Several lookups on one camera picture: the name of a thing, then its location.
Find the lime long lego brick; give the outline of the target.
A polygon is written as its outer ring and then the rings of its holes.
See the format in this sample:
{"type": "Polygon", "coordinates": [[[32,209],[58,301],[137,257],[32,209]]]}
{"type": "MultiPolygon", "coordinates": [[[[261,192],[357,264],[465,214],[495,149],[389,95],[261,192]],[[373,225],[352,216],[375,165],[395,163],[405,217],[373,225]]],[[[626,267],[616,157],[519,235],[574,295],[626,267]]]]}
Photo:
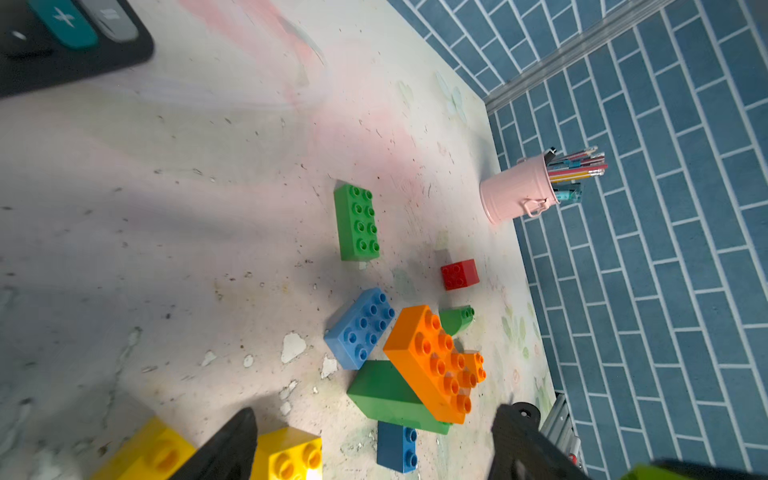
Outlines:
{"type": "Polygon", "coordinates": [[[624,474],[621,480],[690,480],[690,478],[660,466],[639,464],[624,474]]]}

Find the orange long lego brick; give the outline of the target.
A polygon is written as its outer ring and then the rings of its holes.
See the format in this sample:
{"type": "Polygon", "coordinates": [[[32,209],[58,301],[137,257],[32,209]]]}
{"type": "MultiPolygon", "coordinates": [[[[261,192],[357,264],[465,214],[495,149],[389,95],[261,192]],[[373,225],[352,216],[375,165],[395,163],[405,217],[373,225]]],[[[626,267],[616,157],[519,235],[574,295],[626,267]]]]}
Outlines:
{"type": "Polygon", "coordinates": [[[437,421],[465,422],[479,377],[428,306],[400,312],[383,352],[437,421]]]}

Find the green square lego brick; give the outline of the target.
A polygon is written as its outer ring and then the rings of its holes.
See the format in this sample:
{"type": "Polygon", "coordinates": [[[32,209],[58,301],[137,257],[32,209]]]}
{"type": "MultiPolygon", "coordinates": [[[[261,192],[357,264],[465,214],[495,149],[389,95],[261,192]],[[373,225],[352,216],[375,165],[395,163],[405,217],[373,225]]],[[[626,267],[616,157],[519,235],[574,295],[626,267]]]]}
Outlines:
{"type": "Polygon", "coordinates": [[[451,336],[456,336],[466,330],[474,320],[475,310],[470,305],[441,310],[439,318],[443,330],[451,336]]]}

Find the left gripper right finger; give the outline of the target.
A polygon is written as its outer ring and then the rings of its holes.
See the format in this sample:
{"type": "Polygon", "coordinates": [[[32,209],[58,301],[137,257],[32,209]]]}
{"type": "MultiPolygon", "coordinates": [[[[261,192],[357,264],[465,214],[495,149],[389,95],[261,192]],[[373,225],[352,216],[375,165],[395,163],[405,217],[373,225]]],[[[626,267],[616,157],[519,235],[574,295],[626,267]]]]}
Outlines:
{"type": "MultiPolygon", "coordinates": [[[[582,473],[569,458],[542,435],[535,420],[524,418],[512,404],[498,407],[491,428],[494,458],[491,479],[581,479],[582,473]]],[[[649,465],[679,473],[690,479],[765,479],[765,474],[684,462],[654,460],[649,465]]]]}

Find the red square lego brick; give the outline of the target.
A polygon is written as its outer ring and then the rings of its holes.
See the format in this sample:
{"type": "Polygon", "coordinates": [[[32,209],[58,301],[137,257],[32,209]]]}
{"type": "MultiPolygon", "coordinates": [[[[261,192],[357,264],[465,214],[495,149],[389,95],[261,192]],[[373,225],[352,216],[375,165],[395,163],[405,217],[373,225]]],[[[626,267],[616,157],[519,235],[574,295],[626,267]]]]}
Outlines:
{"type": "Polygon", "coordinates": [[[458,290],[479,283],[479,275],[474,259],[464,260],[441,267],[444,288],[447,291],[458,290]]]}

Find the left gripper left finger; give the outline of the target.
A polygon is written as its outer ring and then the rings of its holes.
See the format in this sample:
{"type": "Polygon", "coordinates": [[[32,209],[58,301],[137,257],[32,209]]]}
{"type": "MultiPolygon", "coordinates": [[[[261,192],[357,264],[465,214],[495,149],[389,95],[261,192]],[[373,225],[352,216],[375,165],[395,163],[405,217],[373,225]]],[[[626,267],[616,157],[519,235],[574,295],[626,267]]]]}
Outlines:
{"type": "Polygon", "coordinates": [[[248,480],[258,445],[258,427],[251,407],[239,410],[170,480],[248,480]]]}

